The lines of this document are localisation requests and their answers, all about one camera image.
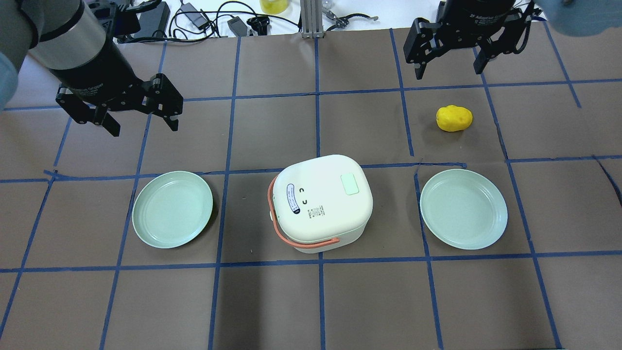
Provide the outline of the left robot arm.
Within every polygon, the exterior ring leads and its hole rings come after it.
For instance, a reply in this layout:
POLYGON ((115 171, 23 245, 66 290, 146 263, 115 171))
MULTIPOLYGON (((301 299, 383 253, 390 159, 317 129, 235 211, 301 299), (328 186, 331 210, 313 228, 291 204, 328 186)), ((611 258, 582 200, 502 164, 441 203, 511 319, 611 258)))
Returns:
POLYGON ((78 124, 91 123, 118 137, 111 112, 135 110, 161 117, 172 131, 184 99, 169 78, 157 73, 142 80, 114 38, 140 30, 138 14, 158 0, 138 6, 113 0, 3 0, 1 2, 1 108, 18 88, 27 55, 60 85, 56 103, 78 124))

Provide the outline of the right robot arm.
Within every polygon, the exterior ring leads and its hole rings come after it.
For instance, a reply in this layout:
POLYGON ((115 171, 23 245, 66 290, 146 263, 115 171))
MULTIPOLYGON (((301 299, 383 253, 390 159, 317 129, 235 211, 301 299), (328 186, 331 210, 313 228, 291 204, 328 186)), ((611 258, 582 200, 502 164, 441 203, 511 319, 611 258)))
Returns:
MULTIPOLYGON (((135 110, 161 117, 178 130, 183 111, 182 95, 162 73, 143 81, 134 73, 113 38, 132 35, 131 43, 173 41, 160 30, 138 36, 138 14, 162 4, 150 0, 138 6, 109 0, 80 2, 63 25, 75 47, 62 50, 63 58, 86 55, 86 62, 66 69, 51 69, 60 80, 56 102, 78 124, 91 123, 120 135, 120 124, 111 112, 135 110)), ((587 37, 621 25, 619 0, 531 0, 520 8, 513 0, 442 0, 434 21, 415 18, 403 46, 407 64, 421 80, 426 65, 451 50, 480 47, 473 64, 477 74, 500 54, 518 54, 526 47, 531 22, 544 13, 558 33, 587 37)))

